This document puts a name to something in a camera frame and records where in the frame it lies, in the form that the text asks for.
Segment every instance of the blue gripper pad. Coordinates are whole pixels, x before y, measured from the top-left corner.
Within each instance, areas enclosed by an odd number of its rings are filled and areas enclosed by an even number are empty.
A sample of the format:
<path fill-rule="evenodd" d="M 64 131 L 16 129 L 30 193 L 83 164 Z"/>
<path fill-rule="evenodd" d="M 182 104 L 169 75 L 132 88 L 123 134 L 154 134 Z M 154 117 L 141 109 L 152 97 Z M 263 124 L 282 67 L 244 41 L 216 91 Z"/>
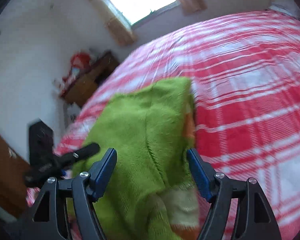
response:
<path fill-rule="evenodd" d="M 101 161 L 95 162 L 90 169 L 91 177 L 89 186 L 93 190 L 93 201 L 98 201 L 105 193 L 110 177 L 117 164 L 117 152 L 109 148 Z"/>
<path fill-rule="evenodd" d="M 212 197 L 215 195 L 211 192 L 214 188 L 215 170 L 212 168 L 210 163 L 204 162 L 201 159 L 197 150 L 194 148 L 187 150 L 187 159 L 192 177 L 197 185 L 200 196 L 210 203 Z"/>

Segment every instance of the white wall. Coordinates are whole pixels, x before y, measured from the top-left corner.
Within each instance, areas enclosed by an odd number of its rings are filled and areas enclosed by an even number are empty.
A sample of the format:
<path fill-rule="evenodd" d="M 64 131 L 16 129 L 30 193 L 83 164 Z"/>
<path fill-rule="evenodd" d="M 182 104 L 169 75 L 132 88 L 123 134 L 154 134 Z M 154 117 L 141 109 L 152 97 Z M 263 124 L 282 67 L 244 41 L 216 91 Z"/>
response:
<path fill-rule="evenodd" d="M 205 0 L 208 9 L 185 17 L 180 7 L 168 10 L 156 18 L 135 29 L 138 42 L 132 46 L 121 48 L 115 44 L 103 27 L 93 7 L 87 0 L 59 0 L 56 9 L 60 11 L 77 29 L 80 35 L 91 46 L 99 51 L 111 49 L 120 60 L 142 44 L 162 35 L 170 33 L 195 22 L 208 20 L 226 14 L 263 10 L 269 6 L 270 0 Z"/>
<path fill-rule="evenodd" d="M 67 74 L 72 54 L 87 47 L 53 10 L 0 24 L 0 135 L 28 160 L 29 122 L 40 118 L 50 126 L 55 143 L 63 135 L 63 101 L 52 82 Z"/>

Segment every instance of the window frame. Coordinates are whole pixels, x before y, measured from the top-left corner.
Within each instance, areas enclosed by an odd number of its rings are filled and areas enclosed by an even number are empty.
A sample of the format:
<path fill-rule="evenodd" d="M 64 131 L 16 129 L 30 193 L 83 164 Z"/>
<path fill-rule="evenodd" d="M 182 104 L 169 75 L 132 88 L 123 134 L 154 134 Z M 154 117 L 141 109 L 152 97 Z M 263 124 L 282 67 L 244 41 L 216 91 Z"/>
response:
<path fill-rule="evenodd" d="M 110 0 L 107 0 L 107 2 L 111 3 L 112 6 L 117 10 L 117 12 L 120 13 L 120 15 L 127 21 L 127 23 L 130 24 L 130 21 L 122 14 L 121 11 L 119 11 L 117 9 L 117 7 Z M 148 14 L 147 16 L 143 17 L 142 19 L 138 20 L 134 24 L 130 24 L 130 26 L 133 27 L 133 28 L 136 28 L 136 27 L 142 25 L 143 23 L 146 23 L 146 22 L 152 20 L 154 17 L 158 16 L 159 14 L 161 14 L 161 13 L 167 11 L 167 10 L 170 10 L 172 8 L 175 8 L 179 4 L 180 4 L 180 2 L 178 0 L 176 0 L 173 3 L 170 3 L 170 4 L 160 8 L 158 10 L 155 10 L 155 11 L 151 12 L 150 14 Z"/>

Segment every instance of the bed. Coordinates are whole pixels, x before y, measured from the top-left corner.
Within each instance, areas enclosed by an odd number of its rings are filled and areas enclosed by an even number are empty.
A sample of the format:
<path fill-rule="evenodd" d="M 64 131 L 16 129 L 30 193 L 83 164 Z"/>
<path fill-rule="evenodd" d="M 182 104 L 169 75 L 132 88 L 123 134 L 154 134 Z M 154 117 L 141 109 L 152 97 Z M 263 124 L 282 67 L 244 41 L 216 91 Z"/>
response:
<path fill-rule="evenodd" d="M 272 10 L 228 15 L 139 47 L 86 103 L 55 153 L 80 148 L 115 93 L 177 76 L 192 80 L 203 160 L 231 178 L 257 178 L 282 239 L 291 240 L 300 230 L 300 21 L 293 17 Z M 200 206 L 203 223 L 209 207 Z"/>

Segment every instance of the wooden furniture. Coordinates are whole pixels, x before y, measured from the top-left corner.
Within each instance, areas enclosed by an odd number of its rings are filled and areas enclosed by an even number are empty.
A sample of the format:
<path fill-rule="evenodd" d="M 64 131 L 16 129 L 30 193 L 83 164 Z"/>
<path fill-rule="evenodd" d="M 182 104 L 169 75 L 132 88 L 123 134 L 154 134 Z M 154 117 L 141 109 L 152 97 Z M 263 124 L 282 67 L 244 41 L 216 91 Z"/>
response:
<path fill-rule="evenodd" d="M 112 53 L 110 51 L 105 52 L 92 65 L 91 70 L 80 76 L 61 97 L 68 104 L 76 103 L 82 107 L 118 65 L 119 62 Z"/>
<path fill-rule="evenodd" d="M 23 173 L 29 168 L 0 136 L 0 206 L 15 217 L 26 208 Z"/>

